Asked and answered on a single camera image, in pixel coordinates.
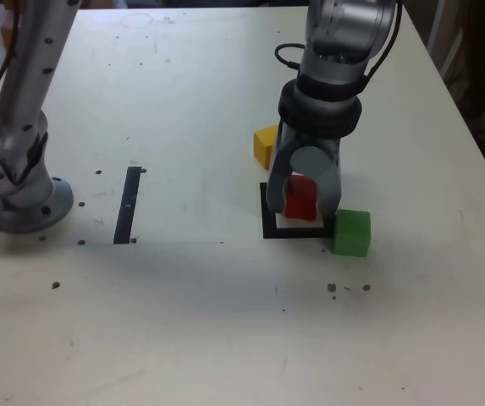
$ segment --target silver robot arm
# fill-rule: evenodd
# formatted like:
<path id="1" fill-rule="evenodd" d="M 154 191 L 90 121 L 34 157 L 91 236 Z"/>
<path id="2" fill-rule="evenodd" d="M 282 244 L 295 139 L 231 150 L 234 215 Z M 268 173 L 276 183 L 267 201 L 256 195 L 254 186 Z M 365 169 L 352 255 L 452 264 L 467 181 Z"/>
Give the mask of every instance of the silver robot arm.
<path id="1" fill-rule="evenodd" d="M 0 229 L 28 233 L 61 220 L 73 205 L 69 184 L 45 167 L 42 103 L 80 0 L 32 0 L 0 93 Z"/>
<path id="2" fill-rule="evenodd" d="M 368 75 L 365 70 L 385 44 L 397 9 L 388 46 Z M 282 89 L 281 116 L 271 167 L 267 203 L 281 213 L 292 172 L 317 183 L 318 209 L 327 223 L 341 197 L 340 139 L 355 130 L 362 106 L 357 95 L 389 54 L 398 35 L 402 0 L 315 0 L 306 19 L 306 44 L 283 44 L 280 62 L 298 70 Z M 300 47 L 300 64 L 279 56 L 284 47 Z"/>
<path id="3" fill-rule="evenodd" d="M 383 47 L 402 0 L 312 0 L 306 45 L 296 80 L 282 90 L 281 122 L 267 188 L 271 210 L 284 209 L 284 190 L 295 171 L 313 178 L 318 208 L 333 217 L 341 196 L 339 140 L 361 115 L 356 97 L 383 61 L 365 76 Z M 0 94 L 0 229 L 27 233 L 53 225 L 73 205 L 69 184 L 51 178 L 44 154 L 47 118 L 41 111 L 80 0 L 31 0 Z M 398 33 L 400 24 L 394 28 Z M 392 40 L 383 53 L 390 51 Z"/>

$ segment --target white table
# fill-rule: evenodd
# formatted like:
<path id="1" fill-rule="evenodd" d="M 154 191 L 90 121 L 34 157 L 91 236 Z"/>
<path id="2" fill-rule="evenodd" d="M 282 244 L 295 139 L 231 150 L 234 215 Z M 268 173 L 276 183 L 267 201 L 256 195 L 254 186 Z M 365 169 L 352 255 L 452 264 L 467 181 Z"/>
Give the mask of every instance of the white table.
<path id="1" fill-rule="evenodd" d="M 369 256 L 262 239 L 252 133 L 305 21 L 79 12 L 44 106 L 75 207 L 0 233 L 0 404 L 485 404 L 485 161 L 409 18 L 343 142 Z M 128 166 L 138 243 L 113 245 Z"/>

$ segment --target black cable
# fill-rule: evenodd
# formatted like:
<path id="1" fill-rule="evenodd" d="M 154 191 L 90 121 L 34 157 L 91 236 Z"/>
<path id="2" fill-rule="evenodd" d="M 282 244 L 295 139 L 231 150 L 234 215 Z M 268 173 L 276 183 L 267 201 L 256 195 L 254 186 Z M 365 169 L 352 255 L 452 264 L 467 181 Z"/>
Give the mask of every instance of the black cable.
<path id="1" fill-rule="evenodd" d="M 387 44 L 387 46 L 385 47 L 385 50 L 381 54 L 381 57 L 378 59 L 376 64 L 374 66 L 372 66 L 368 75 L 364 77 L 362 89 L 364 89 L 364 87 L 366 87 L 366 85 L 368 84 L 368 82 L 370 81 L 372 76 L 378 71 L 378 69 L 382 65 L 383 61 L 387 58 L 387 56 L 389 55 L 389 53 L 393 49 L 393 45 L 396 42 L 396 38 L 398 37 L 398 34 L 400 32 L 400 23 L 402 22 L 402 8 L 403 8 L 403 0 L 397 0 L 396 1 L 396 20 L 394 22 L 393 35 L 391 35 L 391 39 L 389 40 L 389 43 Z M 274 56 L 276 57 L 277 60 L 279 60 L 279 62 L 283 63 L 288 68 L 291 68 L 291 69 L 294 69 L 294 70 L 299 70 L 300 63 L 287 61 L 279 55 L 279 52 L 284 48 L 305 49 L 306 46 L 303 45 L 303 44 L 287 43 L 287 44 L 278 45 L 276 47 L 276 49 L 274 50 Z"/>
<path id="2" fill-rule="evenodd" d="M 374 66 L 372 66 L 372 69 L 370 69 L 370 72 L 368 72 L 368 75 L 366 76 L 367 82 L 369 82 L 372 76 L 378 71 L 379 67 L 381 66 L 385 58 L 391 52 L 391 49 L 393 49 L 393 45 L 396 42 L 398 33 L 400 32 L 400 22 L 402 21 L 402 8 L 403 8 L 402 3 L 403 3 L 403 0 L 396 1 L 396 21 L 394 22 L 393 35 L 391 35 L 391 39 L 387 44 L 387 46 L 385 47 L 385 50 L 381 54 L 381 57 L 379 58 L 379 60 L 376 62 Z"/>
<path id="3" fill-rule="evenodd" d="M 13 0 L 13 34 L 11 36 L 11 42 L 7 49 L 7 54 L 5 55 L 5 59 L 3 60 L 2 67 L 0 68 L 0 81 L 3 77 L 3 74 L 7 70 L 8 65 L 11 62 L 14 54 L 14 48 L 16 46 L 16 39 L 19 32 L 19 15 L 20 15 L 20 3 L 19 0 Z"/>
<path id="4" fill-rule="evenodd" d="M 294 43 L 287 43 L 287 44 L 282 44 L 278 45 L 276 49 L 274 50 L 274 56 L 276 57 L 279 62 L 283 63 L 285 66 L 288 68 L 294 69 L 294 70 L 299 70 L 300 68 L 300 63 L 297 62 L 292 62 L 288 61 L 286 59 L 283 59 L 280 55 L 279 52 L 284 49 L 284 48 L 299 48 L 299 49 L 305 49 L 306 46 L 304 44 L 294 44 Z"/>

